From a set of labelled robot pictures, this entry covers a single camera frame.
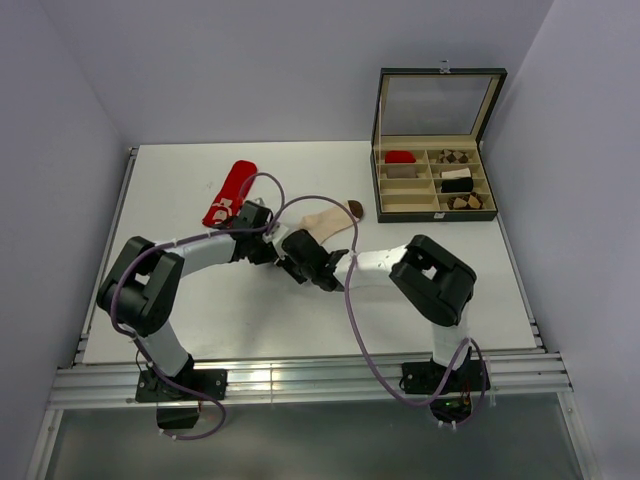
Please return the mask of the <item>beige sock brown toe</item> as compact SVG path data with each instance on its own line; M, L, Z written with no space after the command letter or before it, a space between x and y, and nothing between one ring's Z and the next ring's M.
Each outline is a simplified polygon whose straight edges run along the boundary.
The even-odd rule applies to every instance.
M330 237L351 228L352 219L359 221L364 216L364 208L359 201L348 200L343 208L333 206L320 213L304 216L298 227L306 230L318 244L323 244Z

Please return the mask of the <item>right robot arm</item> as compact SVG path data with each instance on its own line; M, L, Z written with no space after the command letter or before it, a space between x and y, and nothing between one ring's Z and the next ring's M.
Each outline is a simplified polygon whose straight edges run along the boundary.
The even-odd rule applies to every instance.
M467 305L477 275L433 239L416 235L391 249L329 252L309 232L298 230L283 240L281 249L296 279L327 292L350 295L357 288L396 287L431 324L435 383L452 390L466 379Z

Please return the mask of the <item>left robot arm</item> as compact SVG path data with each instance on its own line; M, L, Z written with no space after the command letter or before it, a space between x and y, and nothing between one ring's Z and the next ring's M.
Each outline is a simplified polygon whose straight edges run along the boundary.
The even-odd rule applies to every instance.
M159 388L183 399L195 386L193 358L179 342L169 317L182 278L217 265L276 259L263 234L272 211L247 201L239 213L217 228L176 242L155 244L130 238L99 287L96 304L114 329L142 346L162 373Z

